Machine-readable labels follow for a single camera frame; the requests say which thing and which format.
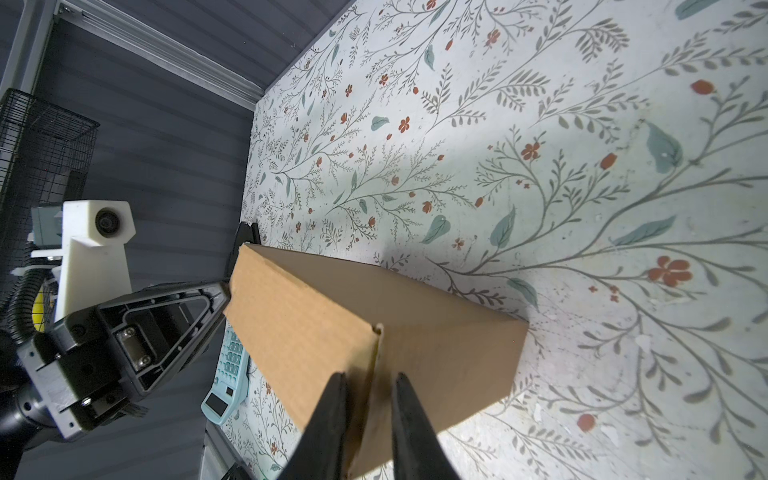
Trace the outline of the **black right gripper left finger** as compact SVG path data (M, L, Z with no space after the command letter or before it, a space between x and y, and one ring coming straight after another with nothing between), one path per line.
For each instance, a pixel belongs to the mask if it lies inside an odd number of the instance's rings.
M334 373L278 479L341 479L346 431L347 379Z

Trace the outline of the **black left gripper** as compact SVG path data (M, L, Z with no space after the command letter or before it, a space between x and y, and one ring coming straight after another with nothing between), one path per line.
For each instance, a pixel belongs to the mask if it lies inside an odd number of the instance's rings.
M16 310L18 441L75 441L123 418L206 348L231 300L224 281L147 287L44 332Z

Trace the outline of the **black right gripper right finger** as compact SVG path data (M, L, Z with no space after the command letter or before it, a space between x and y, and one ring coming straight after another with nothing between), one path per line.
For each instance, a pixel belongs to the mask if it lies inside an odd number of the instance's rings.
M396 376L391 394L394 477L397 480L459 480L404 373Z

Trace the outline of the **brown cardboard paper box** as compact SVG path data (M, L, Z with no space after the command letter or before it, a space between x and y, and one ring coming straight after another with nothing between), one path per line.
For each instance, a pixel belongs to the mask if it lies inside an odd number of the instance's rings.
M392 457L391 390L412 383L431 425L450 428L509 394L528 325L393 271L246 244L225 314L299 428L334 373L348 379L345 475Z

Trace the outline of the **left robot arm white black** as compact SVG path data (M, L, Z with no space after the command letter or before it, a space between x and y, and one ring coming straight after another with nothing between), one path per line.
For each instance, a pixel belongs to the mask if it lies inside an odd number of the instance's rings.
M66 315L43 332L1 326L1 476L45 442L74 442L124 417L206 349L231 300L224 281L145 288Z

